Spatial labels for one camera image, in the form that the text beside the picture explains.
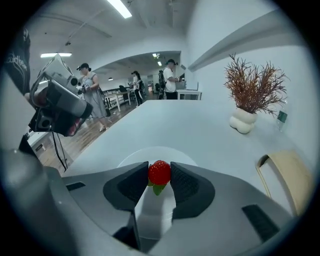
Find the gray dress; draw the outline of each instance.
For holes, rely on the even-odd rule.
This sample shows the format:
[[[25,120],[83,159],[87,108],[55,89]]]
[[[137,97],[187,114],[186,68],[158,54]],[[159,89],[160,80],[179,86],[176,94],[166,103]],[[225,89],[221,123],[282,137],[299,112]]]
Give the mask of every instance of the gray dress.
[[[94,76],[96,76],[94,72],[90,72],[88,76],[84,76],[82,78],[82,85],[84,85],[85,88],[92,86],[94,84],[92,80]],[[98,88],[93,90],[89,89],[83,96],[85,101],[93,106],[91,114],[94,118],[103,118],[107,115],[105,104]]]

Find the person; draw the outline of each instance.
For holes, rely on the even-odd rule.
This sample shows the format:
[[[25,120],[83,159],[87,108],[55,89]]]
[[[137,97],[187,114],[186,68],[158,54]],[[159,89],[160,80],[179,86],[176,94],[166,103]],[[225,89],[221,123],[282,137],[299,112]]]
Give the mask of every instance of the person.
[[[178,94],[176,91],[176,82],[179,82],[177,78],[174,77],[173,70],[175,66],[178,65],[172,58],[166,63],[166,67],[163,70],[163,77],[165,81],[165,95],[167,100],[177,100]]]
[[[138,106],[140,106],[143,103],[142,98],[139,94],[140,85],[142,83],[141,77],[140,77],[140,74],[138,73],[138,71],[133,71],[131,73],[131,75],[133,75],[133,91],[134,91]]]
[[[107,112],[100,94],[98,76],[96,73],[91,72],[91,68],[87,63],[83,63],[78,69],[83,75],[80,83],[82,84],[84,99],[93,106],[92,117],[98,118],[100,122],[99,132],[102,132],[107,128]]]

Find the woman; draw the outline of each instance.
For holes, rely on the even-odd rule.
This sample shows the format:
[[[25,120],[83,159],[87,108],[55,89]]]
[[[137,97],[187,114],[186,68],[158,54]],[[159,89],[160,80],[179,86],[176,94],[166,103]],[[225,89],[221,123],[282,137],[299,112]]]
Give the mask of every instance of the woman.
[[[102,132],[107,128],[107,112],[99,91],[98,76],[96,73],[91,72],[91,68],[87,63],[83,63],[78,69],[83,75],[80,82],[82,83],[84,99],[93,106],[92,117],[98,118],[100,122],[99,132]]]
[[[133,91],[136,97],[136,101],[138,102],[138,106],[140,106],[142,104],[142,98],[139,94],[140,85],[142,83],[141,77],[138,71],[133,71],[131,75],[133,75]]]

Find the man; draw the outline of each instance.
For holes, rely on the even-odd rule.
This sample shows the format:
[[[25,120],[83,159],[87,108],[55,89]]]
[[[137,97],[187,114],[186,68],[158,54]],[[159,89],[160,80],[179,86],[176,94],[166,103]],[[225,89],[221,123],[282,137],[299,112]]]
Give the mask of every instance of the man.
[[[165,95],[167,100],[177,100],[178,94],[176,91],[176,82],[179,82],[177,78],[174,78],[173,70],[176,65],[178,65],[177,62],[175,62],[173,59],[169,59],[166,63],[166,67],[163,70],[163,77],[165,81]]]

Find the water bottle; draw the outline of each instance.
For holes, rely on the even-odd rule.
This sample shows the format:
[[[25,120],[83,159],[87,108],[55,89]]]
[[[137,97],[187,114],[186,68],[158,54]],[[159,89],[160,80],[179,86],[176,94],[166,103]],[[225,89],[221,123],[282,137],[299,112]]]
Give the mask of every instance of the water bottle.
[[[276,126],[280,132],[283,131],[284,124],[285,124],[287,117],[288,117],[287,108],[288,108],[288,100],[286,99],[286,100],[284,100],[284,104],[282,105],[281,109],[279,110],[279,114],[276,118]]]

